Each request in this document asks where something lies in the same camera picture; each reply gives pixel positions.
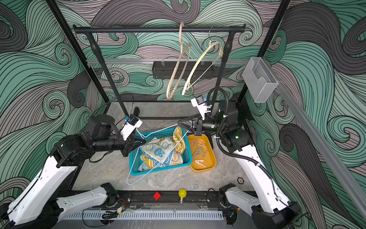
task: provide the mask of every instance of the black frame pole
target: black frame pole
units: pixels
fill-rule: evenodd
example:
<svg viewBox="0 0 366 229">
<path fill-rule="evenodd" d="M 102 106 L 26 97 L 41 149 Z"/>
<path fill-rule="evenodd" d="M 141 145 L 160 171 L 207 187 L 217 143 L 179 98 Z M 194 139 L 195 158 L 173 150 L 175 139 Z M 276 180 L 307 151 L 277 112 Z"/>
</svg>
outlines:
<svg viewBox="0 0 366 229">
<path fill-rule="evenodd" d="M 282 21 L 282 18 L 284 16 L 290 2 L 291 2 L 291 0 L 281 1 L 281 4 L 276 12 L 276 15 L 273 18 L 273 22 L 268 30 L 268 33 L 267 33 L 266 37 L 264 38 L 263 44 L 262 44 L 261 48 L 259 49 L 257 57 L 264 57 L 264 55 L 266 54 L 269 44 L 271 43 L 273 37 L 275 36 L 275 33 Z M 248 91 L 248 87 L 246 85 L 244 85 L 243 89 L 240 92 L 239 97 L 238 97 L 239 105 L 242 103 L 245 93 L 247 93 L 247 91 Z"/>
<path fill-rule="evenodd" d="M 76 33 L 171 33 L 179 32 L 179 27 L 77 27 L 73 26 Z M 226 27 L 183 27 L 182 32 L 244 32 L 244 26 Z"/>
<path fill-rule="evenodd" d="M 102 85 L 100 84 L 100 82 L 98 80 L 98 77 L 95 75 L 95 72 L 93 71 L 93 69 L 88 66 L 88 64 L 86 62 L 86 56 L 83 53 L 83 51 L 81 50 L 81 48 L 80 48 L 78 42 L 76 41 L 74 35 L 72 34 L 72 31 L 71 31 L 69 25 L 67 24 L 64 16 L 62 15 L 58 5 L 55 2 L 55 0 L 46 0 L 46 3 L 48 5 L 48 7 L 50 8 L 50 10 L 52 11 L 52 14 L 56 18 L 57 22 L 59 23 L 61 29 L 65 33 L 67 39 L 69 40 L 69 42 L 70 42 L 72 48 L 74 49 L 76 55 L 78 56 L 81 63 L 83 64 L 83 66 L 84 66 L 86 72 L 88 73 L 89 77 L 93 81 L 95 87 L 97 88 L 97 90 L 99 91 L 100 95 L 102 96 L 104 102 L 106 103 L 106 108 L 104 109 L 104 112 L 103 112 L 105 114 L 107 112 L 108 108 L 109 108 L 110 100 L 109 100 L 107 94 L 105 93 Z"/>
<path fill-rule="evenodd" d="M 120 96 L 120 94 L 117 90 L 116 84 L 114 83 L 114 81 L 112 79 L 111 73 L 109 72 L 108 67 L 105 64 L 105 61 L 104 61 L 104 58 L 103 58 L 103 55 L 102 55 L 102 51 L 101 51 L 99 45 L 97 44 L 97 42 L 95 41 L 95 39 L 94 39 L 94 37 L 91 33 L 85 33 L 85 35 L 86 35 L 86 37 L 88 38 L 88 40 L 90 42 L 91 50 L 93 51 L 94 55 L 98 59 L 100 65 L 101 65 L 101 67 L 102 67 L 102 69 L 105 73 L 105 76 L 107 76 L 109 84 L 111 85 L 112 90 L 113 90 L 114 94 L 116 95 L 119 104 L 121 105 L 121 108 L 123 110 L 124 115 L 129 116 L 129 113 L 128 113 L 126 107 L 124 106 L 122 98 L 121 98 L 121 96 Z"/>
<path fill-rule="evenodd" d="M 216 79 L 216 85 L 215 87 L 220 87 L 220 83 L 221 83 L 221 79 L 223 78 L 223 74 L 224 74 L 224 69 L 225 69 L 225 65 L 226 62 L 228 61 L 229 58 L 229 54 L 231 52 L 231 48 L 232 48 L 232 42 L 234 40 L 234 35 L 235 35 L 235 31 L 231 31 L 229 32 L 229 36 L 226 40 L 225 46 L 224 46 L 224 53 L 223 53 L 223 57 L 221 59 L 221 65 L 220 65 L 220 69 L 219 69 L 219 74 L 217 75 L 217 79 Z M 217 91 L 213 92 L 213 105 L 216 102 L 216 96 L 217 96 Z"/>
</svg>

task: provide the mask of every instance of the teal plastic basket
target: teal plastic basket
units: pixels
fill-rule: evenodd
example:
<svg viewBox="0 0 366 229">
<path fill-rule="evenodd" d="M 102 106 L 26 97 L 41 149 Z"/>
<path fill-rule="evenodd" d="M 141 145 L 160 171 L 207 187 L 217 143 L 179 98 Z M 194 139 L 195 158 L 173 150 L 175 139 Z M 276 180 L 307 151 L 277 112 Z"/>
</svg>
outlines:
<svg viewBox="0 0 366 229">
<path fill-rule="evenodd" d="M 162 137 L 169 137 L 169 136 L 173 136 L 175 128 L 170 128 L 170 129 L 166 129 L 166 130 L 162 130 L 156 133 L 151 134 L 149 137 L 146 138 L 146 142 L 151 141 L 153 138 L 162 138 Z M 150 132 L 146 132 L 146 133 L 142 133 L 144 136 L 152 133 L 153 131 Z M 184 136 L 184 139 L 182 141 L 186 142 L 186 148 L 184 150 L 184 152 L 182 153 L 182 158 L 183 158 L 183 164 L 180 165 L 173 165 L 173 166 L 168 166 L 168 167 L 164 167 L 164 168 L 158 168 L 158 169 L 153 169 L 150 173 L 155 173 L 155 172 L 159 172 L 159 171 L 163 171 L 163 170 L 168 170 L 168 169 L 175 169 L 175 168 L 179 168 L 179 167 L 183 167 L 183 166 L 188 166 L 192 163 L 192 153 L 191 153 L 191 148 L 189 146 L 189 142 L 188 142 L 188 138 L 187 135 Z M 134 158 L 137 154 L 138 151 L 138 155 L 136 157 L 135 163 L 132 167 L 132 163 L 134 161 Z M 138 175 L 143 175 L 148 173 L 148 171 L 144 171 L 144 172 L 140 172 L 138 171 L 138 168 L 140 167 L 142 161 L 140 159 L 140 155 L 142 154 L 142 150 L 138 150 L 135 149 L 134 151 L 132 151 L 130 153 L 130 169 L 132 167 L 131 170 L 131 175 L 133 176 L 138 176 Z"/>
</svg>

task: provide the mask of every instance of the red cube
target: red cube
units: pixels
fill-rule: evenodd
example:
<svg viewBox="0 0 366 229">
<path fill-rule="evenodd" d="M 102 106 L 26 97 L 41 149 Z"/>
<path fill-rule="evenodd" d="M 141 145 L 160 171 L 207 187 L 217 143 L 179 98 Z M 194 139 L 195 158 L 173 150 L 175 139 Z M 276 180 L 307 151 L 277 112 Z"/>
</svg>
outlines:
<svg viewBox="0 0 366 229">
<path fill-rule="evenodd" d="M 160 193 L 156 192 L 156 193 L 154 194 L 154 198 L 155 198 L 156 200 L 159 200 L 159 198 L 160 198 L 160 197 L 161 197 Z"/>
</svg>

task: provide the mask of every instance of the white cable tray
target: white cable tray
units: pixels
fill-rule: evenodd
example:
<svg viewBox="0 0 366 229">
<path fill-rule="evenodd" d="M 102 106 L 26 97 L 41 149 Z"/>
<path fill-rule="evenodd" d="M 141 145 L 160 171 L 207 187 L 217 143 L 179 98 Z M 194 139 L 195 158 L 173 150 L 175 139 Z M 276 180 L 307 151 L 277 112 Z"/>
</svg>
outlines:
<svg viewBox="0 0 366 229">
<path fill-rule="evenodd" d="M 105 210 L 85 210 L 84 219 L 102 219 Z M 82 219 L 82 211 L 69 215 L 66 219 Z M 120 220 L 224 220 L 222 211 L 203 210 L 136 210 L 124 211 Z"/>
</svg>

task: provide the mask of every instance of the metal hook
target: metal hook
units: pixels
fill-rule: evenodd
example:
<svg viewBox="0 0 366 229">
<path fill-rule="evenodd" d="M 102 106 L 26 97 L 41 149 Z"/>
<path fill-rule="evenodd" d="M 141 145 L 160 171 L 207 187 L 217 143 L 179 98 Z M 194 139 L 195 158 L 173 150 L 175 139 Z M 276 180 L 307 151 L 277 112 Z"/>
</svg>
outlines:
<svg viewBox="0 0 366 229">
<path fill-rule="evenodd" d="M 211 32 L 212 27 L 213 26 L 211 26 L 210 30 L 208 31 L 208 38 L 210 39 L 210 41 L 211 41 L 210 32 Z"/>
</svg>

